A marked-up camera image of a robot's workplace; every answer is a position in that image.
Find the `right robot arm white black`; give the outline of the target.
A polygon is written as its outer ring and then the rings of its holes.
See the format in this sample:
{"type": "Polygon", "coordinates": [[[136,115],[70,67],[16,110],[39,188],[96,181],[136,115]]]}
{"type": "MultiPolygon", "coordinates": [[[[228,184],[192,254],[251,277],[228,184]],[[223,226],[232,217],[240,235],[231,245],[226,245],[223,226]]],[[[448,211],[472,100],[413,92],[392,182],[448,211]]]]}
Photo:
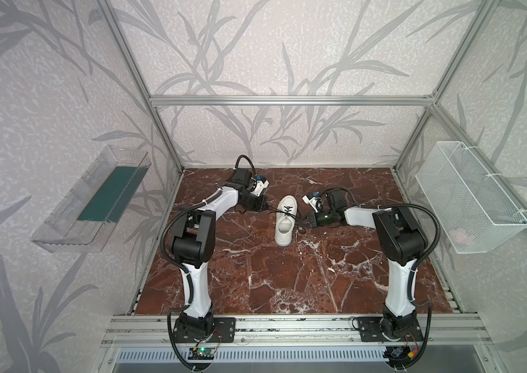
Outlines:
{"type": "Polygon", "coordinates": [[[430,300],[423,303],[416,300],[415,288],[420,264],[434,251],[441,237],[437,216],[421,205],[403,203],[313,212],[297,220],[297,225],[304,228],[320,228],[335,223],[376,231],[381,251],[388,259],[389,276],[388,295],[379,323],[381,338],[395,342],[409,334],[414,335],[420,330],[416,309],[427,306],[428,312],[433,310],[430,300]],[[425,213],[433,222],[435,233],[431,242],[412,214],[414,210],[425,213]]]}

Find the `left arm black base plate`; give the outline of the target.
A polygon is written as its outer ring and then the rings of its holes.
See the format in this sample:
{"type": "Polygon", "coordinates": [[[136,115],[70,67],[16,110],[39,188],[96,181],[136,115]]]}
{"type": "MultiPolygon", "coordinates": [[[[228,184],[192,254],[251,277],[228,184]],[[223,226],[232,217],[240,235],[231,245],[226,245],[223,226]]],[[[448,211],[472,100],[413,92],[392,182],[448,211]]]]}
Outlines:
{"type": "Polygon", "coordinates": [[[210,320],[177,319],[173,327],[176,343],[233,343],[235,340],[235,318],[214,317],[210,320]]]}

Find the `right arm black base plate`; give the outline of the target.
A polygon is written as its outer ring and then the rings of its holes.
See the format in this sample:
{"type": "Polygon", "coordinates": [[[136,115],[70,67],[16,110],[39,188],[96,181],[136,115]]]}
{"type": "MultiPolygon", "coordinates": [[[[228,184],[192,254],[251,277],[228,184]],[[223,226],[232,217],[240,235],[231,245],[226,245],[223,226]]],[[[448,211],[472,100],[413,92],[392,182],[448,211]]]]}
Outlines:
{"type": "Polygon", "coordinates": [[[351,320],[351,325],[361,337],[362,342],[399,342],[424,341],[423,330],[417,320],[405,326],[392,329],[382,316],[360,316],[351,320]]]}

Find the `white sneaker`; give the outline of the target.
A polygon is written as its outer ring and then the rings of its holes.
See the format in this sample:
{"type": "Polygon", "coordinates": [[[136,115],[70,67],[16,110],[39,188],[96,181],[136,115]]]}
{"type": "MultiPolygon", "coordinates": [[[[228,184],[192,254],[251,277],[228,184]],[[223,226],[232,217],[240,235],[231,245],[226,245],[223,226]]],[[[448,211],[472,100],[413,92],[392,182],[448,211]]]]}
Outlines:
{"type": "MultiPolygon", "coordinates": [[[[286,209],[290,212],[297,212],[298,203],[294,196],[287,195],[280,200],[277,208],[286,209]]],[[[274,231],[274,239],[278,246],[286,247],[291,244],[294,227],[295,220],[293,218],[289,218],[287,216],[283,216],[279,213],[276,213],[276,227],[274,231]]]]}

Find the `black shoelace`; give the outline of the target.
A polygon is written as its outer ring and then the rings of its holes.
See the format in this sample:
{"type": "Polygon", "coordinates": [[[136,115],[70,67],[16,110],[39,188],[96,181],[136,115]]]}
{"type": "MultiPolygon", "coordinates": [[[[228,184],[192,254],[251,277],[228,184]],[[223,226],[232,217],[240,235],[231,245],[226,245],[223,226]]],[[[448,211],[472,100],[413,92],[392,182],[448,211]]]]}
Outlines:
{"type": "Polygon", "coordinates": [[[304,233],[307,228],[304,226],[304,217],[300,212],[290,212],[286,209],[278,209],[277,207],[268,205],[267,210],[270,214],[272,213],[279,213],[283,216],[287,216],[289,218],[293,218],[295,220],[295,227],[300,233],[304,233]]]}

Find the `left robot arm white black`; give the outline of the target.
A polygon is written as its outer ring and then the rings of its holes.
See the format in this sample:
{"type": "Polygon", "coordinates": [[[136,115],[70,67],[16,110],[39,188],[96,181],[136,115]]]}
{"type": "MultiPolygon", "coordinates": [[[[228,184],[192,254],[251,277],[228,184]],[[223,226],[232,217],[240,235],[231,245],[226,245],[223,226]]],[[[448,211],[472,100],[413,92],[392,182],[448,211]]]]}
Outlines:
{"type": "Polygon", "coordinates": [[[268,185],[252,160],[239,155],[230,177],[212,195],[179,211],[165,228],[159,250],[179,268],[184,287],[184,306],[167,314],[172,343],[207,340],[213,334],[208,263],[215,251],[217,220],[236,206],[244,211],[266,211],[269,205],[263,191],[268,185]]]}

